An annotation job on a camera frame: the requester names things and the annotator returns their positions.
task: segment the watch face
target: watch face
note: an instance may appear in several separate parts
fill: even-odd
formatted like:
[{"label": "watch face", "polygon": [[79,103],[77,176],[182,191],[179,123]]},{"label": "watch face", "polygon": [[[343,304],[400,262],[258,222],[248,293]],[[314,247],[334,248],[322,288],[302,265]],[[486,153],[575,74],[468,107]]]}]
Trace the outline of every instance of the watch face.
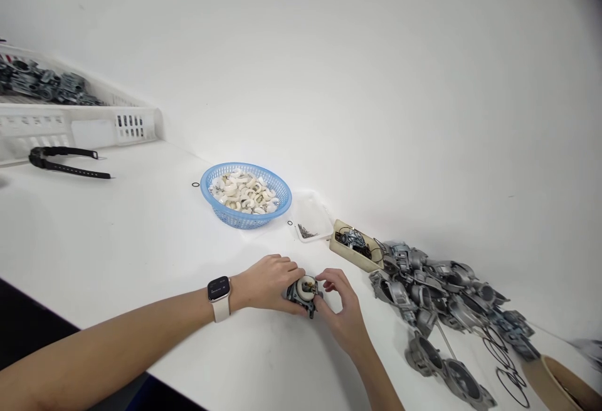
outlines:
[{"label": "watch face", "polygon": [[230,293],[230,281],[228,276],[222,276],[220,278],[212,280],[207,286],[207,294],[209,295],[209,301],[218,300]]}]

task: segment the white plastic crate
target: white plastic crate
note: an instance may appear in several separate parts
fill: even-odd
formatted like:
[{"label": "white plastic crate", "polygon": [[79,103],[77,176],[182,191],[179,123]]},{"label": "white plastic crate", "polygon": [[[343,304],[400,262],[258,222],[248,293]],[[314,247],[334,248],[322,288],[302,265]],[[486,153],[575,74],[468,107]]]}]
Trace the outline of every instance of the white plastic crate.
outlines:
[{"label": "white plastic crate", "polygon": [[158,109],[64,63],[38,53],[0,45],[6,62],[33,60],[57,74],[73,72],[86,80],[87,92],[107,106],[56,105],[28,96],[0,95],[0,166],[27,161],[38,146],[97,149],[156,139]]},{"label": "white plastic crate", "polygon": [[0,105],[0,166],[38,146],[98,149],[156,139],[153,108]]}]

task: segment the hand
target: hand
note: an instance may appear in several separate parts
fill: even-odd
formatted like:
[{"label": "hand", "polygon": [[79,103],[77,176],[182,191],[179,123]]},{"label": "hand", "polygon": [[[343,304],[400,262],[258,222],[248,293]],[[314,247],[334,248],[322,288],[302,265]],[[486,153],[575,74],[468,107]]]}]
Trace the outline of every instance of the hand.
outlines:
[{"label": "hand", "polygon": [[341,295],[343,310],[338,314],[332,312],[328,304],[318,295],[315,296],[314,303],[341,348],[352,359],[356,358],[363,351],[371,348],[372,342],[364,324],[359,300],[349,279],[339,269],[325,269],[315,278],[325,281],[324,290],[326,292],[337,291]]},{"label": "hand", "polygon": [[230,278],[232,311],[256,307],[306,316],[304,308],[282,296],[288,286],[304,275],[305,270],[298,268],[288,257],[267,255],[248,270]]}]

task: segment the forearm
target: forearm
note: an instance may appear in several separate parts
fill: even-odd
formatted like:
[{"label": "forearm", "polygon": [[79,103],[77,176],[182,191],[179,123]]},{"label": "forearm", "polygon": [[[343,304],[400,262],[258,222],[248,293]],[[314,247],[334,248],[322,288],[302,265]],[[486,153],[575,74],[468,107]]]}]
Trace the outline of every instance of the forearm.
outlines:
[{"label": "forearm", "polygon": [[389,375],[371,343],[351,355],[351,359],[362,378],[373,411],[404,411]]},{"label": "forearm", "polygon": [[87,409],[211,321],[202,289],[75,333],[0,371],[0,408]]}]

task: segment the blue plastic basket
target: blue plastic basket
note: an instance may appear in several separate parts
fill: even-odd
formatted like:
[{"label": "blue plastic basket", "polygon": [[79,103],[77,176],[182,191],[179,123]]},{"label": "blue plastic basket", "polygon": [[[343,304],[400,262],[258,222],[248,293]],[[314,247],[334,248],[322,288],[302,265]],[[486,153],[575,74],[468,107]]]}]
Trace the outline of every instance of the blue plastic basket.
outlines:
[{"label": "blue plastic basket", "polygon": [[[278,203],[278,209],[273,213],[266,213],[265,215],[250,215],[248,213],[241,213],[236,210],[232,210],[229,207],[221,204],[216,198],[213,197],[209,191],[209,187],[213,183],[213,179],[216,177],[222,177],[225,174],[231,173],[236,168],[242,169],[246,173],[251,173],[255,177],[262,177],[269,189],[276,192],[276,196],[280,200]],[[280,179],[276,174],[268,169],[262,168],[250,163],[220,163],[219,165],[212,166],[203,174],[200,182],[201,192],[209,204],[213,207],[213,211],[220,220],[229,226],[237,229],[257,229],[261,226],[266,225],[274,218],[278,218],[283,215],[290,207],[293,195],[290,192],[290,188]]]}]

